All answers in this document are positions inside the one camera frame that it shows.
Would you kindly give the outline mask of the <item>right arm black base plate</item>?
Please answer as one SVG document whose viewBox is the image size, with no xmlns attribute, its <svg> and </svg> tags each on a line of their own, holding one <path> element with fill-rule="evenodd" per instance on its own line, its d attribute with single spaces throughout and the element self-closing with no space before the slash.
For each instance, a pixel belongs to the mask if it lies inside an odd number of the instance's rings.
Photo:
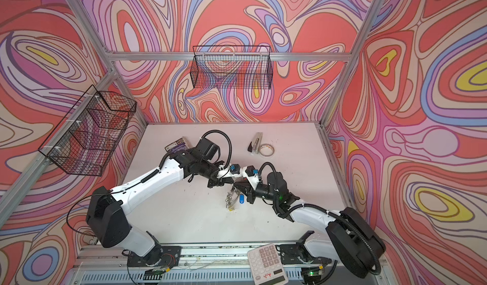
<svg viewBox="0 0 487 285">
<path fill-rule="evenodd" d="M 276 250 L 280 255 L 281 262 L 285 265 L 318 265 L 327 266 L 333 260 L 323 257 L 313 257 L 304 249 L 303 245 L 294 244 L 279 244 L 276 245 Z"/>
</svg>

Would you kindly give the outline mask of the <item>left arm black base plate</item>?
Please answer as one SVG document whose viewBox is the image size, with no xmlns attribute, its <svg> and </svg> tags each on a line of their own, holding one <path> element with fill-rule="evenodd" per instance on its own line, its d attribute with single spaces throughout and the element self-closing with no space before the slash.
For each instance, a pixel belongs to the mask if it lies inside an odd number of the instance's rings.
<svg viewBox="0 0 487 285">
<path fill-rule="evenodd" d="M 128 255 L 128 267 L 175 267 L 179 265 L 181 258 L 181 246 L 155 247 L 148 255 L 140 257 L 130 252 Z"/>
</svg>

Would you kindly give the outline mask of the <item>large keyring with coloured keys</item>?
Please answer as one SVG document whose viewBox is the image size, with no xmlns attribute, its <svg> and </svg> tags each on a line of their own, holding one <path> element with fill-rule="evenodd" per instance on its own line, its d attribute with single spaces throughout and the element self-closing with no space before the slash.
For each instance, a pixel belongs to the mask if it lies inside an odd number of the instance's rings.
<svg viewBox="0 0 487 285">
<path fill-rule="evenodd" d="M 236 204 L 243 204 L 244 201 L 245 196 L 243 193 L 233 186 L 227 193 L 227 197 L 225 199 L 225 208 L 228 211 L 234 211 Z"/>
</svg>

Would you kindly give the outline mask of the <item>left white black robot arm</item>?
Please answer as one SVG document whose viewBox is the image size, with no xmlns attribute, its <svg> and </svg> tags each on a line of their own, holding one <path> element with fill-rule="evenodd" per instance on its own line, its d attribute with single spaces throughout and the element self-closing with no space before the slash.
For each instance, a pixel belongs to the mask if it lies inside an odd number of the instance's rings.
<svg viewBox="0 0 487 285">
<path fill-rule="evenodd" d="M 219 151 L 208 139 L 211 134 L 222 135 L 228 143 L 226 162 L 212 163 Z M 107 189 L 97 188 L 90 197 L 86 223 L 104 248 L 124 248 L 155 265 L 162 258 L 160 243 L 148 232 L 131 225 L 128 215 L 150 197 L 187 177 L 205 177 L 211 183 L 219 182 L 219 172 L 230 170 L 232 142 L 221 130 L 206 132 L 194 148 L 166 153 L 158 167 L 131 182 Z"/>
</svg>

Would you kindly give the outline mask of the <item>white pink calculator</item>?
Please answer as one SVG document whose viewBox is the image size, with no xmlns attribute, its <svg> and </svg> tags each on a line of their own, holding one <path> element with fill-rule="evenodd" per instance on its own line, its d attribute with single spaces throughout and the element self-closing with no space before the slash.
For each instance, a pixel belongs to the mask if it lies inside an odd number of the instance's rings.
<svg viewBox="0 0 487 285">
<path fill-rule="evenodd" d="M 247 258 L 256 285 L 282 285 L 289 282 L 274 244 L 249 250 Z"/>
</svg>

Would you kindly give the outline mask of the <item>silver black stapler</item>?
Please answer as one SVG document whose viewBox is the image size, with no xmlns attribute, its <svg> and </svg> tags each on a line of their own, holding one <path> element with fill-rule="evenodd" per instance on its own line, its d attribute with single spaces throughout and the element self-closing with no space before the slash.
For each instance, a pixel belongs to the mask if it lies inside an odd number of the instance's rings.
<svg viewBox="0 0 487 285">
<path fill-rule="evenodd" d="M 260 147 L 261 147 L 261 141 L 262 141 L 263 133 L 262 132 L 257 132 L 255 136 L 252 138 L 247 151 L 251 153 L 252 155 L 259 154 L 260 152 Z"/>
</svg>

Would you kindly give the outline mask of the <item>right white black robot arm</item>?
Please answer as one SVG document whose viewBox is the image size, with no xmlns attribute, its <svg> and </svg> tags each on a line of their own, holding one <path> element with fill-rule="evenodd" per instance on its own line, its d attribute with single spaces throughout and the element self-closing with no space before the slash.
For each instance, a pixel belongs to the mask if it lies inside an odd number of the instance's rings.
<svg viewBox="0 0 487 285">
<path fill-rule="evenodd" d="M 360 278 L 381 274 L 385 244 L 355 209 L 333 211 L 307 203 L 289 191 L 284 176 L 271 163 L 263 167 L 271 169 L 265 181 L 262 168 L 231 165 L 233 185 L 249 203 L 262 199 L 269 202 L 277 217 L 311 227 L 296 243 L 296 258 L 303 262 L 338 260 Z"/>
</svg>

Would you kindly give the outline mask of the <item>clear tape roll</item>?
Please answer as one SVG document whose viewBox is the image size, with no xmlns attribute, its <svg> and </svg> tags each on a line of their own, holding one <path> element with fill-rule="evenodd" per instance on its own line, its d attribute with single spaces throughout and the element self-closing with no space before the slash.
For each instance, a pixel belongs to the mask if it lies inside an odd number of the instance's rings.
<svg viewBox="0 0 487 285">
<path fill-rule="evenodd" d="M 275 154 L 275 148 L 271 144 L 261 144 L 259 154 L 265 158 L 272 157 Z"/>
</svg>

